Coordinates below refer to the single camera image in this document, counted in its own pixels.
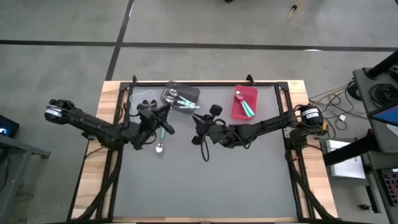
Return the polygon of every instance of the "silver spoon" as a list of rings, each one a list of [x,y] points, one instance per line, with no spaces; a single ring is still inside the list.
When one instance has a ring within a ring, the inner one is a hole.
[[[160,134],[160,142],[158,143],[158,145],[155,148],[155,151],[158,154],[163,153],[163,140],[164,140],[165,133],[166,133],[166,130],[164,128],[162,128],[162,132]]]

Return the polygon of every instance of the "gray floor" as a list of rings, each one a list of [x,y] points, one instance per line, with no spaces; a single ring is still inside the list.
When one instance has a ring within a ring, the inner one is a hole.
[[[292,21],[295,1],[137,0],[126,42],[194,42],[395,47],[398,6],[393,0],[305,1]],[[0,39],[116,41],[127,0],[0,2]],[[112,47],[0,45],[0,113],[21,124],[18,139],[53,151],[34,159],[22,192],[33,198],[16,204],[14,218],[28,223],[66,219],[87,141],[80,131],[44,120],[49,99],[72,100],[95,113]],[[308,95],[346,84],[352,70],[371,67],[388,52],[123,48],[113,80],[305,80]],[[349,108],[345,98],[343,107]],[[356,111],[363,111],[360,102]],[[341,138],[364,136],[366,120],[347,117]],[[331,179],[339,216],[348,221],[387,223],[369,203],[364,187]]]

